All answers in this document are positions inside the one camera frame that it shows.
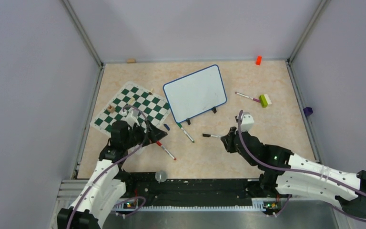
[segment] purple marker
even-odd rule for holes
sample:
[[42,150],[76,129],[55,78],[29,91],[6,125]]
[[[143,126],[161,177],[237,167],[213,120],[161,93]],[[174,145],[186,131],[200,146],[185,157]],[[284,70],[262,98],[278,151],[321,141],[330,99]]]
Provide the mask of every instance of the purple marker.
[[256,102],[260,103],[260,100],[255,99],[255,98],[252,98],[252,97],[249,97],[249,96],[244,95],[244,94],[242,94],[242,93],[235,92],[235,94],[240,95],[240,96],[243,96],[243,97],[245,97],[245,98],[248,98],[248,99],[251,99],[251,100],[253,100],[253,101],[256,101]]

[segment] whiteboard blue frame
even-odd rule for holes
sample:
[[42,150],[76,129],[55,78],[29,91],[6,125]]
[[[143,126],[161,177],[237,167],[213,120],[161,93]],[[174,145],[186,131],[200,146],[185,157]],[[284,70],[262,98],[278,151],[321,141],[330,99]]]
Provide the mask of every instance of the whiteboard blue frame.
[[[213,66],[216,66],[216,67],[218,68],[218,73],[219,73],[219,75],[220,75],[220,80],[221,80],[222,88],[224,89],[224,95],[225,95],[225,102],[223,102],[223,103],[221,103],[221,104],[219,104],[219,105],[216,105],[215,107],[218,107],[218,106],[221,106],[221,105],[225,104],[225,103],[226,103],[226,101],[227,101],[226,91],[225,91],[224,82],[222,81],[222,76],[221,76],[220,67],[219,67],[217,64],[213,64],[213,65],[208,66],[208,67],[206,67],[206,68],[203,68],[203,69],[200,69],[200,70],[198,70],[198,71],[195,71],[195,72],[193,72],[193,73],[191,73],[191,74],[185,75],[185,76],[183,76],[183,77],[180,77],[180,78],[178,78],[178,79],[175,79],[175,80],[173,80],[173,81],[170,81],[170,82],[168,82],[168,83],[165,83],[165,84],[163,85],[163,93],[165,94],[165,97],[166,97],[166,100],[168,101],[168,103],[169,103],[169,104],[171,104],[171,103],[170,103],[170,101],[169,101],[168,95],[166,94],[166,91],[165,91],[165,86],[166,86],[166,85],[168,85],[168,84],[170,84],[170,83],[173,83],[173,82],[176,82],[176,81],[178,81],[178,80],[181,80],[181,79],[183,79],[183,78],[185,78],[185,77],[187,77],[187,76],[190,76],[190,75],[196,74],[196,73],[198,73],[198,72],[200,72],[200,71],[203,71],[203,70],[205,70],[205,69],[211,68],[211,67],[213,67]],[[185,122],[185,120],[183,120],[183,121],[181,121],[181,122],[177,122],[177,121],[176,121],[176,118],[174,117],[174,113],[173,113],[172,106],[170,106],[170,108],[171,108],[171,111],[172,111],[173,119],[174,119],[174,121],[175,121],[176,123],[182,123],[182,122]],[[194,115],[194,116],[192,116],[192,117],[189,117],[189,118],[187,118],[187,119],[192,119],[192,118],[194,118],[194,117],[196,117],[196,116],[199,116],[199,115],[201,115],[201,114],[203,114],[203,113],[205,113],[205,112],[207,112],[207,111],[210,111],[210,110],[212,110],[212,109],[205,110],[205,111],[203,111],[203,112],[201,112],[201,113],[198,113],[198,114],[196,114],[196,115]]]

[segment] orange block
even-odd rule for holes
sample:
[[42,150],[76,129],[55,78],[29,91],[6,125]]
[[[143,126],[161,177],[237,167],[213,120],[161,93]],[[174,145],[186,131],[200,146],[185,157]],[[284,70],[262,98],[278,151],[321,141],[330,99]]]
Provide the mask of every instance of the orange block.
[[258,56],[256,60],[256,65],[260,65],[262,63],[262,56]]

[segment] wooden table surface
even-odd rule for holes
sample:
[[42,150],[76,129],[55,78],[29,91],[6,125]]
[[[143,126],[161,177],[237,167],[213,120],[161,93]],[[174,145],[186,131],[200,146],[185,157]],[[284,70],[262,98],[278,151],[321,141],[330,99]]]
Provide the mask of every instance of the wooden table surface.
[[[156,144],[147,146],[140,155],[128,158],[123,169],[127,172],[156,172],[164,170],[168,178],[258,178],[261,171],[250,166],[237,153],[230,154],[218,138],[202,137],[202,133],[225,135],[236,126],[235,116],[243,109],[254,118],[250,131],[265,144],[279,145],[314,160],[295,93],[284,61],[263,61],[260,66],[253,61],[240,62],[156,62],[133,64],[107,64],[99,89],[93,117],[127,82],[133,81],[154,93],[164,96],[165,83],[187,74],[217,64],[220,68],[227,102],[212,111],[182,123],[194,138],[192,143],[180,130],[170,114],[161,126],[168,136],[162,144],[177,158],[172,160]],[[272,105],[262,108],[257,102],[235,95],[235,91],[258,97],[269,94]],[[93,127],[82,156],[78,178],[89,178],[96,166],[100,151],[108,137]]]

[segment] white wall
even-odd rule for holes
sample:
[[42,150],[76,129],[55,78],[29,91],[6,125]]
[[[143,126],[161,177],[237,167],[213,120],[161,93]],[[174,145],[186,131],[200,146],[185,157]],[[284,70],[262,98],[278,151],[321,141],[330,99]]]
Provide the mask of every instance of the white wall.
[[320,0],[70,0],[104,62],[288,58]]
[[0,229],[46,229],[98,67],[59,0],[0,0]]
[[366,170],[366,0],[332,1],[294,66],[325,162]]

